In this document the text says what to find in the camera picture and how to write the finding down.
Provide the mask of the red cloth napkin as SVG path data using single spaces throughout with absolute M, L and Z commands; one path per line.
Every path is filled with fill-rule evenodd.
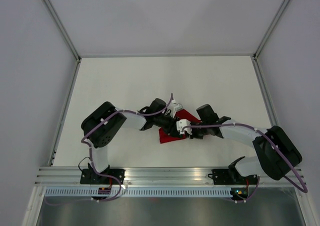
M 201 122 L 201 120 L 199 120 L 197 117 L 193 116 L 191 113 L 189 113 L 185 109 L 182 109 L 182 110 L 178 111 L 175 115 L 180 119 L 186 119 L 186 120 L 194 122 L 194 123 L 200 123 Z M 158 132 L 159 132 L 159 142 L 161 144 L 174 142 L 174 141 L 179 141 L 179 140 L 184 140 L 184 139 L 187 138 L 186 135 L 181 135 L 181 137 L 175 137 L 175 136 L 173 136 L 172 133 L 169 135 L 162 128 L 160 128 L 158 130 Z

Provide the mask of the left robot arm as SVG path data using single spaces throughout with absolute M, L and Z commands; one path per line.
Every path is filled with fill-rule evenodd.
M 156 98 L 149 106 L 138 111 L 120 109 L 109 101 L 104 102 L 81 124 L 84 137 L 81 142 L 89 146 L 87 167 L 92 171 L 91 177 L 98 184 L 109 179 L 107 145 L 121 128 L 146 131 L 153 126 L 159 127 L 160 143 L 180 140 L 183 135 L 177 130 L 179 121 L 177 113 L 183 109 L 173 98 L 168 103 Z

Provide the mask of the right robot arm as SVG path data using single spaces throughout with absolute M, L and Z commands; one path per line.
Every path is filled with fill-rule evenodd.
M 232 140 L 254 149 L 253 156 L 241 156 L 228 166 L 228 178 L 235 184 L 246 177 L 266 174 L 279 181 L 302 162 L 302 155 L 279 126 L 256 128 L 228 117 L 219 117 L 209 104 L 197 110 L 200 122 L 188 121 L 180 132 L 189 138 L 211 135 Z

